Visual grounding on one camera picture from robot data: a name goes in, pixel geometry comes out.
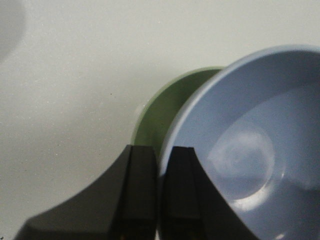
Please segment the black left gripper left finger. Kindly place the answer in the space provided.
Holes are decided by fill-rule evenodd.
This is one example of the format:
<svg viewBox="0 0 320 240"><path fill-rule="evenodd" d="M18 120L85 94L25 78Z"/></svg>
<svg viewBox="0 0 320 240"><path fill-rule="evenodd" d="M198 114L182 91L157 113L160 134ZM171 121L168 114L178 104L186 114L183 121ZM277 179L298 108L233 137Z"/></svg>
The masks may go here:
<svg viewBox="0 0 320 240"><path fill-rule="evenodd" d="M150 146L127 145L91 185L29 218L18 240L153 240L157 163Z"/></svg>

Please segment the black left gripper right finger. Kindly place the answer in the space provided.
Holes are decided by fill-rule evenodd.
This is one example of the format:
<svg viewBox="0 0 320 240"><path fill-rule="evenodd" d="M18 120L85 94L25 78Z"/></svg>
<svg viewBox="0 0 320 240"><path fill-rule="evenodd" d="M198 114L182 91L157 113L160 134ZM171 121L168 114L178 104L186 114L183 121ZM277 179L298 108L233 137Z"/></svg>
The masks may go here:
<svg viewBox="0 0 320 240"><path fill-rule="evenodd" d="M192 147L175 146L162 183L162 240L255 240L202 168Z"/></svg>

